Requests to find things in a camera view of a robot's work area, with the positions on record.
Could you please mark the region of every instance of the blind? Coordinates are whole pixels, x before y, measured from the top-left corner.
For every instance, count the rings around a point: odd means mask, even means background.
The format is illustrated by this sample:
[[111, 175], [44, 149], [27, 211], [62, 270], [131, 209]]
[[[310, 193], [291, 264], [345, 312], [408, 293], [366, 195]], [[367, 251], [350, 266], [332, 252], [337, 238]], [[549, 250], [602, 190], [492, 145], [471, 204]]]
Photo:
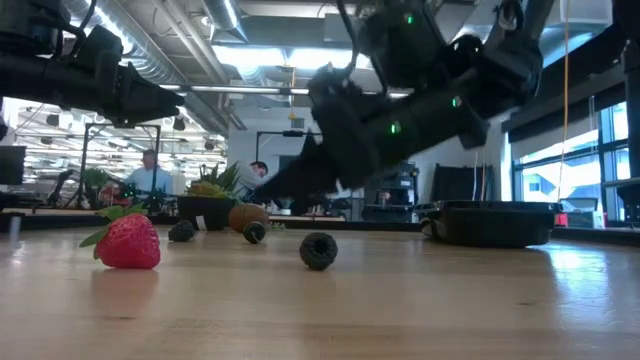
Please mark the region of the blind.
[[[567, 128], [567, 139], [586, 134], [598, 129], [597, 117], [591, 116], [569, 123]], [[524, 140], [511, 143], [511, 156], [513, 160], [518, 160], [524, 156], [533, 154], [542, 149], [546, 149], [555, 144], [561, 143], [564, 137], [564, 127], [553, 128], [539, 135], [526, 138]]]

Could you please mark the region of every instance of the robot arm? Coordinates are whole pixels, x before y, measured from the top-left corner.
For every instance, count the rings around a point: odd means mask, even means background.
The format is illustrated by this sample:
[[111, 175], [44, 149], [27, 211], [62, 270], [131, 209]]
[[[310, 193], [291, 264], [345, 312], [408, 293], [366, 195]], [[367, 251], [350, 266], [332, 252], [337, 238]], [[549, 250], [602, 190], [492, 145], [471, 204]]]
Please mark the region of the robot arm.
[[[492, 32], [499, 40], [485, 46], [472, 35], [446, 44], [421, 0], [385, 2], [352, 35], [353, 58], [367, 55], [385, 90], [413, 92], [395, 100], [364, 94], [348, 78], [354, 62], [344, 70], [320, 69], [308, 88], [323, 142], [257, 195], [332, 192], [337, 181], [358, 188], [367, 177], [455, 136], [466, 149], [483, 146], [486, 120], [535, 96], [543, 68], [538, 39], [551, 5], [553, 0], [529, 1], [525, 13], [521, 1], [504, 0], [501, 29]], [[352, 33], [342, 1], [338, 7]]]
[[[179, 114], [184, 99], [143, 79], [129, 63], [119, 65], [120, 38], [101, 26], [88, 37], [69, 25], [60, 0], [0, 1], [0, 97], [95, 111], [116, 126], [133, 126]], [[62, 32], [76, 36], [63, 54]]]

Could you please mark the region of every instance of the white shirt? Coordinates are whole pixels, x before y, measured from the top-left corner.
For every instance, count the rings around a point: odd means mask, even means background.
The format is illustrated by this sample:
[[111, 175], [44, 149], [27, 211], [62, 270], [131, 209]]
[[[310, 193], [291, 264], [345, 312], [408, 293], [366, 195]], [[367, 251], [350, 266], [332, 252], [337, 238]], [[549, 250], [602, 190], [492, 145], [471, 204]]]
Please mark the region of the white shirt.
[[[151, 192], [153, 169], [147, 170], [144, 167], [137, 169], [131, 173], [124, 182], [127, 184], [135, 184], [138, 190]], [[167, 195], [173, 195], [171, 174], [160, 167], [158, 167], [158, 171], [156, 172], [156, 189], [163, 191]]]
[[260, 184], [262, 184], [262, 179], [255, 171], [251, 165], [238, 161], [238, 184], [234, 189], [234, 192], [238, 194], [238, 196], [244, 196], [247, 192], [255, 190]]

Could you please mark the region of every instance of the table surface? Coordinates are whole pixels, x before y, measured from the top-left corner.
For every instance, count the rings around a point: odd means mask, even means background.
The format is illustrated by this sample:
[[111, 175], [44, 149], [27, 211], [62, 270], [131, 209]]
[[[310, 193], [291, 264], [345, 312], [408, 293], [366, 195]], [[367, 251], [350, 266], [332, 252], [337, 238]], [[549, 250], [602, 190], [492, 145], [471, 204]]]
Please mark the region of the table surface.
[[154, 271], [107, 270], [95, 229], [0, 238], [3, 360], [633, 359], [640, 250], [553, 242], [468, 249], [420, 234], [331, 232], [325, 272], [308, 231], [251, 245], [201, 232]]

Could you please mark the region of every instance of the orange cable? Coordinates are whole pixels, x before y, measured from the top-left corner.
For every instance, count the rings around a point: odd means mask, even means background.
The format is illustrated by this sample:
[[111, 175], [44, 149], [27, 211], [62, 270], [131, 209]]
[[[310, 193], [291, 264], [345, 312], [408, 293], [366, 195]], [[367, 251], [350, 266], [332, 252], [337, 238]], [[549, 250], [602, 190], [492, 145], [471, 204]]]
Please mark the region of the orange cable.
[[564, 9], [564, 135], [562, 137], [562, 153], [560, 154], [560, 176], [558, 179], [558, 202], [562, 189], [562, 168], [564, 167], [564, 143], [567, 141], [569, 129], [569, 5], [571, 0], [565, 0]]

